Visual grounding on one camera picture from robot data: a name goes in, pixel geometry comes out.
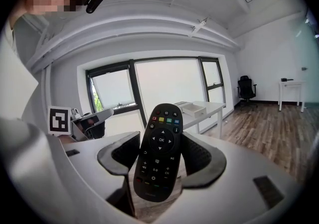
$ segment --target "remote control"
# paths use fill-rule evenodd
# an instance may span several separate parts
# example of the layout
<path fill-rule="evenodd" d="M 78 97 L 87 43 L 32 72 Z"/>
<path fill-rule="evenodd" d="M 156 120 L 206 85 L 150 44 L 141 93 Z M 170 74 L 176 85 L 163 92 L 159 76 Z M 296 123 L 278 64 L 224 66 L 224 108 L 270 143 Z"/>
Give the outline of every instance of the remote control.
<path fill-rule="evenodd" d="M 160 104 L 151 114 L 142 140 L 135 174 L 136 194 L 151 202 L 166 200 L 173 191 L 180 160 L 183 118 L 172 104 Z"/>

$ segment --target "directional pad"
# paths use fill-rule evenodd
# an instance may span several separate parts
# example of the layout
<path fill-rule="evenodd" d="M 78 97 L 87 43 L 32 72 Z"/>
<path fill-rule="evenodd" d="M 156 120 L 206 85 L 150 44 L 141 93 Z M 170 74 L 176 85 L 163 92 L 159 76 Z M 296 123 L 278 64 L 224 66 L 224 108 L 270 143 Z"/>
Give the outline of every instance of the directional pad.
<path fill-rule="evenodd" d="M 156 152 L 168 152 L 174 145 L 173 134 L 166 128 L 158 128 L 151 134 L 150 145 Z"/>

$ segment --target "neck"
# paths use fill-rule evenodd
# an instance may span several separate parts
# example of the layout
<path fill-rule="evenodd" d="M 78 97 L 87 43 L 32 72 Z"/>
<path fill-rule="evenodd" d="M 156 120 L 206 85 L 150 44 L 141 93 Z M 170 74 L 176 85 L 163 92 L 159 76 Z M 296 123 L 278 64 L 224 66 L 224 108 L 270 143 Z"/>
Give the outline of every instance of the neck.
<path fill-rule="evenodd" d="M 26 13 L 26 9 L 24 6 L 24 0 L 19 0 L 17 4 L 15 5 L 15 7 L 13 8 L 13 10 L 11 11 L 8 18 L 11 29 L 13 29 L 16 21 L 25 13 Z"/>

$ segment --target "ok button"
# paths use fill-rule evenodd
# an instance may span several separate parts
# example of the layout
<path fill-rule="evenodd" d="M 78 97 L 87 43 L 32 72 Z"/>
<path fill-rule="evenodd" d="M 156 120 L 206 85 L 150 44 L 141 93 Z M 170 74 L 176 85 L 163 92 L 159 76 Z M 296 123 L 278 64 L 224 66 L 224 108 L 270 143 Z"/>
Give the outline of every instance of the ok button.
<path fill-rule="evenodd" d="M 164 135 L 159 135 L 157 138 L 156 138 L 156 142 L 158 144 L 165 144 L 166 143 L 166 137 Z"/>

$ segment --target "chair backrest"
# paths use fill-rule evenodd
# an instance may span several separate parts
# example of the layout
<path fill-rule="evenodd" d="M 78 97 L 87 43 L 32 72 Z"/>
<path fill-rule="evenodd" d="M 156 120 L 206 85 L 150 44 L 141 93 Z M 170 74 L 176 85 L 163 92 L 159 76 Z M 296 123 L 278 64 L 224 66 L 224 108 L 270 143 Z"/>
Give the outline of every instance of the chair backrest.
<path fill-rule="evenodd" d="M 245 98 L 254 94 L 252 88 L 252 80 L 249 79 L 247 75 L 240 77 L 240 81 L 238 81 L 238 85 L 240 88 L 240 97 Z"/>

